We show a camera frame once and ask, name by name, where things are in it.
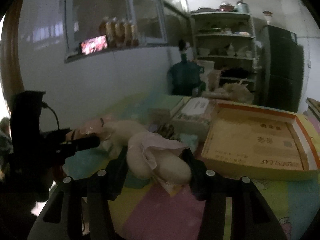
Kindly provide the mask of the white plush bunny toy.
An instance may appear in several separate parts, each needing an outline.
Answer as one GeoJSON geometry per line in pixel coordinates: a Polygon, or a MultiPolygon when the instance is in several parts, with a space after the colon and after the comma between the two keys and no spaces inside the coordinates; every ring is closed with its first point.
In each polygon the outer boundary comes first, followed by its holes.
{"type": "Polygon", "coordinates": [[[157,178],[165,183],[184,185],[191,179],[189,165],[180,158],[188,146],[149,132],[136,121],[111,121],[106,130],[116,146],[126,146],[126,161],[139,179],[157,178]]]}

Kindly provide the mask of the leopard print cloth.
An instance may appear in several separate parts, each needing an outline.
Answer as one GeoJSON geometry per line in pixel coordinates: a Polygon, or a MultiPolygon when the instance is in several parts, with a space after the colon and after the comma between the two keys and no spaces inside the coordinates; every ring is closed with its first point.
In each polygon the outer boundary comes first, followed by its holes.
{"type": "Polygon", "coordinates": [[[172,124],[163,124],[157,128],[156,132],[165,139],[173,139],[175,136],[175,129],[172,124]]]}

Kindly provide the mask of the light green soft pack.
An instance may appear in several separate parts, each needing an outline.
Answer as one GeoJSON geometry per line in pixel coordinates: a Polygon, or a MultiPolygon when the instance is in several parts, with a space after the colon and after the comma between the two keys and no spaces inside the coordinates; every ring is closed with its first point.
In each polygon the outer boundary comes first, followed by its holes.
{"type": "Polygon", "coordinates": [[[199,145],[199,137],[197,135],[181,133],[179,135],[179,140],[187,145],[192,153],[195,153],[199,145]]]}

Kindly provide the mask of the orange rimmed cardboard box lid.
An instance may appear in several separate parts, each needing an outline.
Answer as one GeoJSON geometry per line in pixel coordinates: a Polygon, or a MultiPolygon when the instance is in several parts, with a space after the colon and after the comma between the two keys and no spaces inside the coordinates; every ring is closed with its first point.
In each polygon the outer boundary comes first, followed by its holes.
{"type": "Polygon", "coordinates": [[[304,115],[218,100],[201,159],[227,177],[309,180],[319,175],[319,135],[304,115]]]}

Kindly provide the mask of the white printed carton box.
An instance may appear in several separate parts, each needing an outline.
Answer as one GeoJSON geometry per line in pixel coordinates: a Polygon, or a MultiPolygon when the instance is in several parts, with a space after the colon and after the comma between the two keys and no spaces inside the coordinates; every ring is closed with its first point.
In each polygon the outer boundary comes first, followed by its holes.
{"type": "Polygon", "coordinates": [[[191,98],[172,118],[176,133],[198,136],[200,142],[206,140],[210,128],[215,100],[191,98]]]}

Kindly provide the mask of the phone with lit screen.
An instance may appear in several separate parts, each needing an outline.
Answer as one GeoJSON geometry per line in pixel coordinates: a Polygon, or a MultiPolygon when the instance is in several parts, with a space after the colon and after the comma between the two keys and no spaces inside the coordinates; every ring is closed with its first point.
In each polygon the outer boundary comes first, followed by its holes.
{"type": "Polygon", "coordinates": [[[105,35],[91,38],[80,43],[80,49],[84,55],[89,55],[102,51],[107,47],[108,44],[105,35]]]}

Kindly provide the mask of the black refrigerator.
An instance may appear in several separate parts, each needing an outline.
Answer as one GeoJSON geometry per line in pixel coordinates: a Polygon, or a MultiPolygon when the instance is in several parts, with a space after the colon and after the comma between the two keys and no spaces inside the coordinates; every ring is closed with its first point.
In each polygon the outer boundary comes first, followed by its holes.
{"type": "Polygon", "coordinates": [[[303,89],[304,51],[291,31],[266,25],[263,45],[263,99],[266,107],[297,112],[303,89]]]}

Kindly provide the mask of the green topped box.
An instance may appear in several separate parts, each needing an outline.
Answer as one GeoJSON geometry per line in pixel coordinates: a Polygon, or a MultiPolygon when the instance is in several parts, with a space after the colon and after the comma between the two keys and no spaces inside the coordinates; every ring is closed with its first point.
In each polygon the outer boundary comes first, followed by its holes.
{"type": "Polygon", "coordinates": [[[160,95],[148,109],[149,120],[156,124],[169,122],[189,99],[188,96],[181,95],[160,95]]]}

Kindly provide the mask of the amber bottle one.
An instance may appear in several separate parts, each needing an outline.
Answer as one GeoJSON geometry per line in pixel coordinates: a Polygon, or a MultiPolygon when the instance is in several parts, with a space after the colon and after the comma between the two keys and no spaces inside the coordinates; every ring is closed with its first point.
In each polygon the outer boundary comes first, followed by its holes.
{"type": "Polygon", "coordinates": [[[105,36],[106,37],[107,44],[109,44],[109,39],[108,39],[108,35],[107,35],[107,28],[106,28],[106,25],[107,25],[108,21],[109,21],[109,18],[108,17],[104,17],[101,20],[101,23],[99,25],[99,34],[100,34],[100,36],[105,36]]]}

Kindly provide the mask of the amber bottle two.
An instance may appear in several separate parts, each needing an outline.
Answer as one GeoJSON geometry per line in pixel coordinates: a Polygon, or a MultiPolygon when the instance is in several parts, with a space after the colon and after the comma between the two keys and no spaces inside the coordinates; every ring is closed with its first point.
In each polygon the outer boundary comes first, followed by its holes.
{"type": "Polygon", "coordinates": [[[118,27],[119,27],[118,19],[116,17],[112,18],[110,23],[110,28],[111,28],[110,44],[113,48],[120,47],[120,36],[119,36],[118,27]]]}

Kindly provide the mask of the blue water jug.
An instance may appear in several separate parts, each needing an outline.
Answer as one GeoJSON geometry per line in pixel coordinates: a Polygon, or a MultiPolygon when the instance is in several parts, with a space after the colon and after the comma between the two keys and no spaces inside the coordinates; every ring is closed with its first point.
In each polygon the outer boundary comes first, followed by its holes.
{"type": "Polygon", "coordinates": [[[200,96],[205,91],[206,84],[200,75],[204,68],[193,61],[188,61],[187,45],[183,39],[178,41],[181,62],[174,64],[168,70],[168,80],[171,82],[171,94],[182,96],[200,96]]]}

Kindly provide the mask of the grey framed interior window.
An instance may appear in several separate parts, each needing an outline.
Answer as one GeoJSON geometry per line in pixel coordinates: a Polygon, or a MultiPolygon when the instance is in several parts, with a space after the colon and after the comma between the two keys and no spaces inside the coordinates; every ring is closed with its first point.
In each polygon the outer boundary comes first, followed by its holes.
{"type": "Polygon", "coordinates": [[[162,0],[65,0],[66,60],[167,44],[162,0]]]}

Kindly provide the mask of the grey metal shelf rack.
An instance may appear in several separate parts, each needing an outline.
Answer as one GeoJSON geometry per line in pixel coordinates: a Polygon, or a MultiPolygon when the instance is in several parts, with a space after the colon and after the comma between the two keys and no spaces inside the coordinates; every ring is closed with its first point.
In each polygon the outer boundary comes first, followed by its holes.
{"type": "Polygon", "coordinates": [[[192,13],[196,58],[214,63],[220,73],[217,86],[241,83],[257,88],[257,49],[253,17],[244,12],[200,11],[192,13]]]}

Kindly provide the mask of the glass jar on fridge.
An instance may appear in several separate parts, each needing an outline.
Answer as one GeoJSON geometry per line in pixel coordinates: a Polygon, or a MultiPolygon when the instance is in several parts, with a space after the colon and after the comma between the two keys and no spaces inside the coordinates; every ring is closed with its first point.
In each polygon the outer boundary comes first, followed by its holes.
{"type": "Polygon", "coordinates": [[[273,19],[273,13],[270,11],[264,11],[263,15],[264,15],[264,18],[266,20],[267,25],[271,25],[272,19],[273,19]]]}

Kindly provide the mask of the red lidded pot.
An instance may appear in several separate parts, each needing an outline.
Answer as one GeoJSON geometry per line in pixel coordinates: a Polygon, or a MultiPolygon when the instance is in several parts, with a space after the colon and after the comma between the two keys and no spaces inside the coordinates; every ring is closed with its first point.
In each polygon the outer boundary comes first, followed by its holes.
{"type": "Polygon", "coordinates": [[[234,11],[234,6],[231,3],[228,2],[222,2],[219,5],[218,8],[219,11],[224,11],[224,12],[233,12],[234,11]]]}

